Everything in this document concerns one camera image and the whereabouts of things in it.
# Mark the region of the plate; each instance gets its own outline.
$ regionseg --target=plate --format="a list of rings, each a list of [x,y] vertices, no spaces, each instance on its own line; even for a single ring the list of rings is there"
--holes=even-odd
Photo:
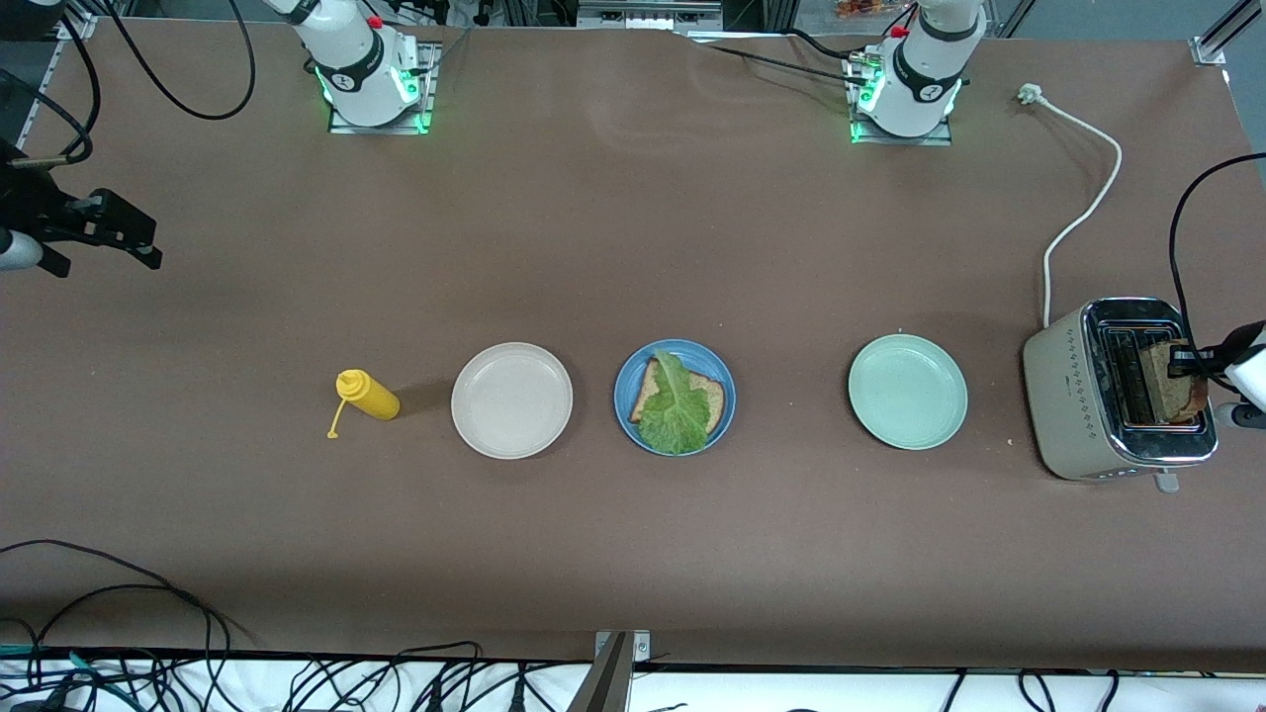
[[[571,378],[539,346],[500,343],[471,359],[453,385],[453,424],[466,445],[498,460],[549,447],[571,418]]]
[[[866,429],[905,450],[946,442],[967,417],[958,364],[936,343],[906,333],[862,348],[848,371],[848,399]]]
[[[642,378],[646,376],[646,364],[658,350],[667,351],[681,359],[681,365],[686,369],[718,381],[725,391],[725,412],[722,413],[720,422],[717,423],[717,429],[708,436],[708,442],[694,452],[682,452],[680,455],[660,452],[643,442],[642,436],[637,432],[637,424],[629,422],[629,414],[633,413],[633,405],[637,404],[637,395],[642,391]],[[629,436],[633,442],[656,455],[684,457],[708,450],[729,429],[729,423],[734,419],[734,408],[737,405],[738,393],[734,390],[734,376],[729,375],[725,362],[706,346],[684,338],[666,338],[655,343],[647,343],[633,352],[628,361],[624,361],[624,367],[615,376],[615,421],[620,423],[620,427],[624,428],[624,435]]]

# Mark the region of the lettuce leaf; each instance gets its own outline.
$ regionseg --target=lettuce leaf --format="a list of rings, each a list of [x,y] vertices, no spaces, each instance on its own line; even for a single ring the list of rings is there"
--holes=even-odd
[[[690,388],[690,371],[667,351],[656,351],[660,388],[642,408],[638,433],[652,448],[668,455],[703,450],[708,442],[708,393]]]

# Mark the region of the white power cord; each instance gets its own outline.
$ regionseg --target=white power cord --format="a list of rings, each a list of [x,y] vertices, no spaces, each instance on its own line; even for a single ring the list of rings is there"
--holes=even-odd
[[[1051,255],[1055,252],[1055,248],[1060,246],[1060,242],[1062,242],[1063,238],[1067,237],[1070,232],[1076,229],[1077,226],[1084,223],[1086,218],[1089,218],[1095,212],[1095,209],[1099,208],[1099,203],[1103,201],[1104,195],[1108,195],[1108,189],[1110,189],[1112,184],[1117,181],[1117,174],[1120,172],[1120,158],[1122,158],[1120,143],[1117,143],[1117,139],[1108,136],[1106,133],[1096,129],[1095,127],[1087,124],[1086,122],[1074,117],[1072,114],[1047,101],[1046,96],[1042,96],[1042,87],[1036,84],[1025,84],[1024,86],[1022,86],[1019,94],[1017,94],[1015,98],[1019,99],[1020,104],[1024,104],[1025,106],[1029,104],[1038,104],[1041,106],[1046,106],[1056,115],[1063,117],[1065,119],[1069,119],[1070,122],[1089,130],[1090,133],[1094,133],[1099,138],[1103,138],[1104,141],[1110,143],[1112,147],[1117,151],[1117,163],[1112,167],[1112,174],[1108,175],[1108,180],[1104,182],[1104,186],[1099,191],[1099,195],[1095,195],[1094,201],[1090,203],[1090,207],[1086,208],[1085,213],[1081,213],[1081,215],[1079,215],[1077,219],[1069,223],[1069,227],[1063,228],[1063,231],[1061,231],[1060,234],[1055,236],[1055,239],[1052,239],[1051,245],[1046,248],[1046,253],[1042,255],[1042,328],[1046,328],[1051,326]]]

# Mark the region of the white plate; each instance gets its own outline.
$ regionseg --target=white plate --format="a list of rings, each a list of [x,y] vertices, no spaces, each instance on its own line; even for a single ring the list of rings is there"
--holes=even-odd
[[[927,450],[962,427],[967,383],[943,348],[894,333],[867,343],[853,360],[848,400],[875,437],[905,450]]]
[[[480,352],[453,386],[453,424],[466,445],[498,460],[541,452],[571,418],[571,378],[553,353],[530,343]]]

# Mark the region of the mint green plate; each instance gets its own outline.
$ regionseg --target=mint green plate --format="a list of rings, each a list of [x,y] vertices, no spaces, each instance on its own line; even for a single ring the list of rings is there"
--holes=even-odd
[[[875,437],[927,450],[953,437],[967,417],[967,381],[936,343],[894,333],[866,345],[848,370],[848,400]]]

